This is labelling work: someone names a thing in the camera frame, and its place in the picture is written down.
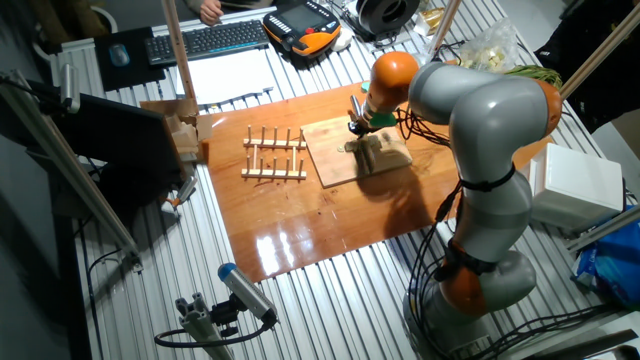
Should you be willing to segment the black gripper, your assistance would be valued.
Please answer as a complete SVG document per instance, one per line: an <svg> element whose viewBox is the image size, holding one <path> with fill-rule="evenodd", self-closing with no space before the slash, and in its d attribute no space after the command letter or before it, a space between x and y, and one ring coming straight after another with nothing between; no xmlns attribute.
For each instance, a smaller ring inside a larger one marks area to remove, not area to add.
<svg viewBox="0 0 640 360"><path fill-rule="evenodd" d="M356 139L361 139L367 134L375 133L381 130L381 127L372 127L367 123L349 122L348 129L352 134L356 135Z"/></svg>

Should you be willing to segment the person's bare hand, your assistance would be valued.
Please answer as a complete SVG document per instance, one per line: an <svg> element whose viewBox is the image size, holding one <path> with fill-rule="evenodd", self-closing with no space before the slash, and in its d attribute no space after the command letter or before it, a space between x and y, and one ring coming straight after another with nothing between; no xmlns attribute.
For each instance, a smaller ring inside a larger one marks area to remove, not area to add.
<svg viewBox="0 0 640 360"><path fill-rule="evenodd" d="M200 19L209 26L216 25L224 15L219 0L203 0L200 6Z"/></svg>

